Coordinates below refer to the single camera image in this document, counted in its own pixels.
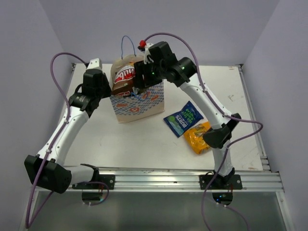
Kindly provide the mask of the Chuba cassava chips bag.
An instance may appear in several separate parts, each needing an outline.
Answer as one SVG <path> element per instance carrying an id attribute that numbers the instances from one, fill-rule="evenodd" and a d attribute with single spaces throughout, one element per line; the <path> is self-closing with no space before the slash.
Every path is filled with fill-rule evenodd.
<path id="1" fill-rule="evenodd" d="M 135 68 L 133 64 L 122 67 L 113 80 L 112 95 L 128 97 L 133 92 Z"/>

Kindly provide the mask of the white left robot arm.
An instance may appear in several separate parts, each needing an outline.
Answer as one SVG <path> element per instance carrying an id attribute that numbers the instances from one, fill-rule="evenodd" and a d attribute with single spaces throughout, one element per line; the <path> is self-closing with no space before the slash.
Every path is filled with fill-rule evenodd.
<path id="1" fill-rule="evenodd" d="M 69 98 L 69 108 L 47 144 L 36 156 L 28 155 L 24 165 L 33 185 L 56 193 L 64 193 L 70 185 L 84 183 L 89 189 L 99 186 L 98 168 L 89 164 L 64 167 L 67 153 L 77 134 L 99 106 L 110 97 L 111 88 L 100 68 L 86 69 L 81 92 Z"/>

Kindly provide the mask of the blue Burts snack bag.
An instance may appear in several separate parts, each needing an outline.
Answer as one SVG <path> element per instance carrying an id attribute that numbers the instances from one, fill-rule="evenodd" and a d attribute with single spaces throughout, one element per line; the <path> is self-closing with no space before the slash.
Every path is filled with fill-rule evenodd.
<path id="1" fill-rule="evenodd" d="M 179 138 L 203 118 L 192 102 L 188 101 L 180 111 L 165 117 L 163 120 L 176 137 Z"/>

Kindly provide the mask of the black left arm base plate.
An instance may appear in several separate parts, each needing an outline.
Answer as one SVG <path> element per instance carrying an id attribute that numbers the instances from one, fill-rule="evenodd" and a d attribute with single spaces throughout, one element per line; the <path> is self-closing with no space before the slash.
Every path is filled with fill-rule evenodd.
<path id="1" fill-rule="evenodd" d="M 113 190 L 116 182 L 116 176 L 112 174 L 103 174 L 97 176 L 95 179 L 91 180 L 90 182 L 85 183 L 78 183 L 72 185 L 73 189 L 80 189 L 80 190 L 103 190 L 109 189 Z"/>

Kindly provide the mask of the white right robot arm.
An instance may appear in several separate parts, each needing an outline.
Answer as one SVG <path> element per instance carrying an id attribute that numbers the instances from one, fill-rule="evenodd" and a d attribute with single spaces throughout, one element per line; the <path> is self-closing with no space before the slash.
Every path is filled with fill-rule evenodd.
<path id="1" fill-rule="evenodd" d="M 227 146 L 240 115 L 225 109 L 203 80 L 199 79 L 194 62 L 187 57 L 178 60 L 167 42 L 152 44 L 142 40 L 138 48 L 144 53 L 144 58 L 134 64 L 134 86 L 146 89 L 166 80 L 194 101 L 211 126 L 203 138 L 213 151 L 214 172 L 217 173 L 214 183 L 220 189 L 227 188 L 234 174 Z"/>

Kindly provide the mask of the yellow snack bag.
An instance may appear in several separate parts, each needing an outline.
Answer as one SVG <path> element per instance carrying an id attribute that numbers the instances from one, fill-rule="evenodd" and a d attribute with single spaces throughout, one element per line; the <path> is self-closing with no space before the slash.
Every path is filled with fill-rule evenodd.
<path id="1" fill-rule="evenodd" d="M 209 122 L 199 123 L 193 128 L 184 132 L 183 136 L 196 154 L 202 154 L 211 147 L 204 141 L 203 135 L 211 128 Z"/>

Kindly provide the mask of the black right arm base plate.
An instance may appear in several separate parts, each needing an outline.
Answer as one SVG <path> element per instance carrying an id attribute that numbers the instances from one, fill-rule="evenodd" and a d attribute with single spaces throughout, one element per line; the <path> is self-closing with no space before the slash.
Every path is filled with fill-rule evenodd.
<path id="1" fill-rule="evenodd" d="M 213 172 L 199 175 L 199 185 L 201 190 L 206 189 L 213 176 Z M 234 173 L 231 173 L 226 177 L 218 175 L 208 187 L 209 190 L 241 190 L 242 188 L 241 176 Z"/>

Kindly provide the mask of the blue checkered paper bag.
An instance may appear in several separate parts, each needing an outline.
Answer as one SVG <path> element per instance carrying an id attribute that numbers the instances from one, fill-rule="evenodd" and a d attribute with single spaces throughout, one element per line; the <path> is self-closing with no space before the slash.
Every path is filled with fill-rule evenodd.
<path id="1" fill-rule="evenodd" d="M 141 52 L 137 52 L 134 43 L 131 41 L 132 54 L 124 55 L 123 42 L 121 39 L 121 57 L 115 60 L 111 66 L 109 83 L 111 90 L 116 73 L 128 64 L 143 60 Z M 165 109 L 164 83 L 159 83 L 146 89 L 133 87 L 133 92 L 128 97 L 117 97 L 111 94 L 110 101 L 119 123 L 128 123 L 161 113 Z"/>

